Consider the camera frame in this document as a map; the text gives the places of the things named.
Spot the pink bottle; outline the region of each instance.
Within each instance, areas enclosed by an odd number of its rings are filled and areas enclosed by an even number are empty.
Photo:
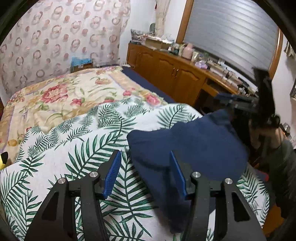
[[[193,54],[193,44],[188,44],[183,50],[182,57],[191,60]]]

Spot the metal screw cap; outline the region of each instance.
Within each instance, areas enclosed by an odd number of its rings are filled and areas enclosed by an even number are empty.
[[[233,183],[233,181],[232,181],[230,178],[226,178],[226,179],[225,179],[225,182],[226,182],[227,184],[232,184],[232,183]]]
[[[59,184],[63,184],[66,182],[66,179],[65,178],[60,178],[58,181],[57,181]]]
[[[98,176],[98,173],[97,173],[97,172],[91,172],[89,175],[90,175],[91,177],[97,177],[97,176]]]
[[[201,174],[199,172],[193,172],[192,176],[199,178],[201,176]]]

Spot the window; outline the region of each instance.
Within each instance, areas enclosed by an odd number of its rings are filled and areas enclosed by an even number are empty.
[[[224,59],[251,79],[254,79],[252,67],[270,69],[275,49],[279,44],[278,27],[255,2],[252,0],[187,0],[187,2],[191,2],[192,10],[188,15],[184,42],[190,42],[197,48]],[[184,23],[181,23],[179,34],[182,32],[182,25],[184,26]]]

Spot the wooden dresser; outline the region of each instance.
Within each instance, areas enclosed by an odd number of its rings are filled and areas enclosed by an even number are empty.
[[[193,107],[201,90],[211,96],[219,92],[237,94],[220,76],[195,67],[189,60],[144,45],[129,43],[127,63],[176,102]]]

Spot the fern print blanket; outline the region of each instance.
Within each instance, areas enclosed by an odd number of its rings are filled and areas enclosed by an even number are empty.
[[[26,232],[39,206],[60,177],[75,180],[99,168],[119,149],[122,163],[101,210],[110,240],[181,240],[171,234],[145,184],[128,156],[127,134],[133,130],[169,128],[177,121],[188,122],[201,115],[189,105],[169,104],[151,108],[136,96],[105,103],[86,114],[69,119],[44,134],[39,127],[24,136],[16,163],[0,172],[1,202],[7,222],[19,240]],[[269,196],[254,169],[248,166],[237,186],[264,224]],[[78,240],[84,240],[80,198],[75,217]],[[215,211],[210,214],[207,240],[213,239]]]

